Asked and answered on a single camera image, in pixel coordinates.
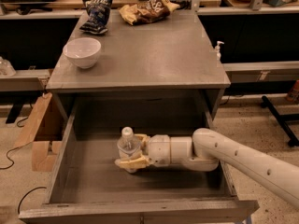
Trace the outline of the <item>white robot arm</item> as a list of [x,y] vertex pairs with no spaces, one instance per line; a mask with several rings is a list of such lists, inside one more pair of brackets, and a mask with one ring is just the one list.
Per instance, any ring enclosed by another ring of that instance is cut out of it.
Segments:
[[115,164],[129,173],[149,166],[180,165],[189,170],[211,172],[225,162],[299,207],[299,167],[256,149],[246,147],[208,128],[191,136],[135,134],[129,127],[117,142],[120,157]]

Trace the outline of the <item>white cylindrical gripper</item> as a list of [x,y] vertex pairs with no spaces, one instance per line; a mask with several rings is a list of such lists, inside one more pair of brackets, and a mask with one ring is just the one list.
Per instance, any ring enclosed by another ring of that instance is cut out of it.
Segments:
[[170,164],[171,147],[168,135],[154,135],[151,138],[144,133],[136,133],[135,137],[139,141],[140,148],[148,145],[149,158],[141,155],[136,159],[116,159],[115,164],[122,169],[143,169],[147,166],[156,167],[168,166]]

